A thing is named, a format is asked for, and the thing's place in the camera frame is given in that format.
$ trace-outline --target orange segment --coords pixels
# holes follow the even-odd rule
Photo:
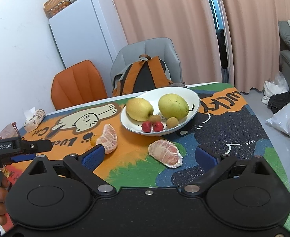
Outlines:
[[[148,147],[148,153],[167,167],[176,168],[182,165],[182,159],[178,148],[170,141],[158,140]]]
[[[96,145],[104,146],[105,154],[109,154],[117,148],[117,135],[110,124],[105,124],[102,135],[96,140]]]

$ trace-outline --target pink curtain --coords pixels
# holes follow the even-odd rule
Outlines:
[[[172,40],[187,84],[221,82],[220,54],[208,0],[114,0],[128,43]]]
[[[223,0],[231,34],[235,87],[262,90],[279,69],[279,20],[290,19],[290,0]]]

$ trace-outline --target white refrigerator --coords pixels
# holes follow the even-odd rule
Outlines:
[[[127,45],[114,1],[77,0],[50,18],[49,23],[65,67],[91,61],[111,97],[111,67],[119,50]]]

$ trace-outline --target white wall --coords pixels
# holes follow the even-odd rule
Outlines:
[[[51,84],[64,69],[43,11],[48,0],[0,0],[0,131],[35,107],[54,111]]]

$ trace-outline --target table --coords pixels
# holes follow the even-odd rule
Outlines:
[[[120,124],[120,112],[131,97],[140,93],[108,98],[49,113],[31,133],[22,128],[26,140],[50,139],[50,160],[62,159],[70,153],[82,154],[91,148],[90,139],[102,134],[105,123],[117,132],[118,147],[106,155],[94,171],[111,185],[121,186],[183,186],[204,173],[195,160],[195,148],[204,144],[214,153],[230,153],[238,159],[263,155],[290,191],[281,161],[259,120],[240,93],[229,84],[208,83],[190,85],[201,98],[199,112],[181,130],[165,136],[142,136],[127,131]],[[95,125],[84,116],[99,114]],[[148,155],[148,146],[159,139],[175,143],[183,158],[183,165],[170,169]],[[15,182],[29,161],[9,165],[10,180]],[[284,225],[290,231],[290,215]]]

